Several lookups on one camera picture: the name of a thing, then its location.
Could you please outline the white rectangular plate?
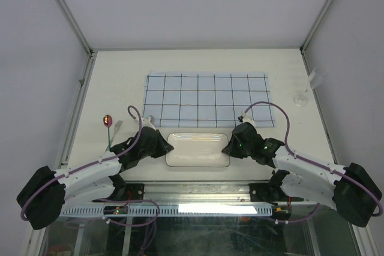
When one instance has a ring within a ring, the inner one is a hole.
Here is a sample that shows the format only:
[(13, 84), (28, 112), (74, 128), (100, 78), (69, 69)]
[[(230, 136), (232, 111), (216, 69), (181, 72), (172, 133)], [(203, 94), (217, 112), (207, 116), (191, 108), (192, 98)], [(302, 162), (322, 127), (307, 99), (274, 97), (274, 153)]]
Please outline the white rectangular plate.
[(166, 155), (170, 167), (224, 168), (230, 165), (230, 156), (222, 153), (229, 144), (222, 133), (172, 133), (168, 144), (173, 150)]

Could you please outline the blue checkered cloth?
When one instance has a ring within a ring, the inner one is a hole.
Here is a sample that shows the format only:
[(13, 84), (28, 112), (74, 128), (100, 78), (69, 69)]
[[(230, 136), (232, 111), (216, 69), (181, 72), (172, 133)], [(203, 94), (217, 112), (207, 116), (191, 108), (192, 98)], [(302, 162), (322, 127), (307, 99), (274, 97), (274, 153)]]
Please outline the blue checkered cloth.
[(146, 77), (144, 117), (158, 128), (233, 128), (242, 112), (257, 127), (275, 127), (268, 75), (153, 72)]

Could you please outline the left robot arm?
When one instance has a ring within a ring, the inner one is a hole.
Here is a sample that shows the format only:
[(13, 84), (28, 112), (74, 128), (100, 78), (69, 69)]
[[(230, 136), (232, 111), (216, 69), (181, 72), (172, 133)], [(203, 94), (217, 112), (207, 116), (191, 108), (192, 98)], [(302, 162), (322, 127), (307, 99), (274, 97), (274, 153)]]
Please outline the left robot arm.
[(83, 166), (59, 170), (41, 167), (16, 197), (20, 217), (34, 230), (40, 230), (55, 222), (62, 212), (80, 204), (132, 200), (133, 193), (121, 173), (144, 158), (156, 159), (173, 150), (159, 130), (144, 127), (134, 137), (113, 145), (99, 159)]

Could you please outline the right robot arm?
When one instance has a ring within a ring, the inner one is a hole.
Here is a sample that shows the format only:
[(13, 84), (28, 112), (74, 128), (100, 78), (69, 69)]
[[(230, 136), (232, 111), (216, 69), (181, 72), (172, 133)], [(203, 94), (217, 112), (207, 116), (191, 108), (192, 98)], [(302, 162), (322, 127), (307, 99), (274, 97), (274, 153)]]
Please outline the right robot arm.
[(383, 212), (382, 193), (363, 167), (310, 160), (291, 150), (286, 141), (262, 138), (248, 122), (234, 128), (222, 153), (274, 169), (268, 182), (256, 186), (256, 197), (267, 203), (289, 198), (314, 201), (357, 227), (366, 227)]

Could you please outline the silver fork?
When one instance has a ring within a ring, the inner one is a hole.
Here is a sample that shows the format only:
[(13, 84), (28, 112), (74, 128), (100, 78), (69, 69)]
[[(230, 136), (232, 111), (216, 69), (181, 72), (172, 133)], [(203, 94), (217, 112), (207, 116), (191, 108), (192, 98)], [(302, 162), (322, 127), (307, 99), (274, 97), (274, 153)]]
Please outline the silver fork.
[(112, 144), (113, 144), (113, 141), (118, 133), (118, 131), (120, 130), (121, 126), (122, 126), (122, 123), (123, 123), (123, 120), (118, 120), (114, 126), (113, 126), (113, 133), (112, 135), (109, 137), (109, 144), (107, 145), (106, 147), (106, 151), (110, 150), (110, 148), (112, 147)]

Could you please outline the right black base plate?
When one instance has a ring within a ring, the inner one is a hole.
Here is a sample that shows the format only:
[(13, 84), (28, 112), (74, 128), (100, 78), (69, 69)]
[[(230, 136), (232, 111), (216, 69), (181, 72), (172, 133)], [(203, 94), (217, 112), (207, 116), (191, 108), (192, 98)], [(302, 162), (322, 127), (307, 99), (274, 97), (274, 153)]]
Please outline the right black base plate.
[(271, 191), (267, 183), (250, 183), (248, 187), (251, 202), (271, 203)]

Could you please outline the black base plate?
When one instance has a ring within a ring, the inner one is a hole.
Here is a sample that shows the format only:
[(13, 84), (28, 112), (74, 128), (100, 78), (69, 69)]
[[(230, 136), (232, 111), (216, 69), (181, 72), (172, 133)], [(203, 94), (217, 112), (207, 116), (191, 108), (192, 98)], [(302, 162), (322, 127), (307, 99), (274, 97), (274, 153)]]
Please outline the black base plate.
[(126, 183), (120, 200), (142, 200), (145, 193), (145, 185), (143, 183)]
[(250, 183), (248, 187), (251, 202), (271, 203), (271, 191), (267, 183)]

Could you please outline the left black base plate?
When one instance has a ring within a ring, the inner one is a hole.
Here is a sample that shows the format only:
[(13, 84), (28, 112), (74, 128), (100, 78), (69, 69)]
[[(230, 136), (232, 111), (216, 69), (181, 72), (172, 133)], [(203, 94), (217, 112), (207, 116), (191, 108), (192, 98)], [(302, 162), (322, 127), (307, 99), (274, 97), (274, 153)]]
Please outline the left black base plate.
[(126, 183), (120, 200), (142, 200), (145, 193), (145, 185), (143, 183)]

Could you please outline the right aluminium frame post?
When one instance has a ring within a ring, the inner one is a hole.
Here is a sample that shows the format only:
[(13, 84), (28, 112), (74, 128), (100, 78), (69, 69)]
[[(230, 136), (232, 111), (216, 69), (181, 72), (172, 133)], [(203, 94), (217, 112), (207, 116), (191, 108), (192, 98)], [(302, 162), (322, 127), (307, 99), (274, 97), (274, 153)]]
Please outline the right aluminium frame post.
[(305, 40), (303, 41), (302, 45), (300, 46), (301, 54), (304, 55), (308, 46), (310, 45), (313, 37), (315, 36), (317, 30), (320, 28), (324, 18), (326, 17), (328, 11), (331, 8), (331, 5), (333, 4), (335, 0), (325, 0), (318, 15), (315, 18), (315, 21), (313, 22)]

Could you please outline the aluminium frame post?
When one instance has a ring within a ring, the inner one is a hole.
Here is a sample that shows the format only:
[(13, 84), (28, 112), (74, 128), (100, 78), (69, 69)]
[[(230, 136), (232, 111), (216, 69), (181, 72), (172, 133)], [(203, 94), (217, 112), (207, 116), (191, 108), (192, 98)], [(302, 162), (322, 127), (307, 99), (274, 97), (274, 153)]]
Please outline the aluminium frame post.
[(300, 46), (301, 54), (304, 55), (308, 46), (310, 45), (313, 37), (315, 36), (317, 30), (320, 28), (324, 18), (326, 17), (328, 11), (331, 8), (331, 5), (333, 4), (335, 0), (325, 0), (318, 15), (315, 18), (315, 21), (313, 22), (305, 40), (303, 41), (302, 45)]
[(66, 19), (68, 25), (70, 26), (72, 32), (75, 34), (83, 50), (86, 52), (87, 55), (92, 55), (93, 49), (91, 48), (83, 32), (81, 31), (81, 28), (77, 23), (75, 17), (73, 16), (67, 2), (65, 0), (55, 0), (55, 2), (58, 5), (62, 15)]

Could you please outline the left aluminium frame post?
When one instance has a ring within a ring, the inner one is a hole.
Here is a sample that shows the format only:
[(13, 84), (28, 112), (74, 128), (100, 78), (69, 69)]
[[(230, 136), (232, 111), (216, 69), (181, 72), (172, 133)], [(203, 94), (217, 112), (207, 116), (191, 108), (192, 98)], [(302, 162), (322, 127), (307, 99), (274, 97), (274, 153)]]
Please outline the left aluminium frame post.
[(92, 55), (93, 49), (91, 48), (83, 32), (81, 31), (81, 28), (77, 23), (75, 17), (73, 16), (67, 2), (65, 0), (55, 0), (55, 2), (58, 5), (62, 15), (66, 19), (68, 25), (70, 26), (72, 32), (75, 34), (83, 50), (86, 52), (87, 55)]

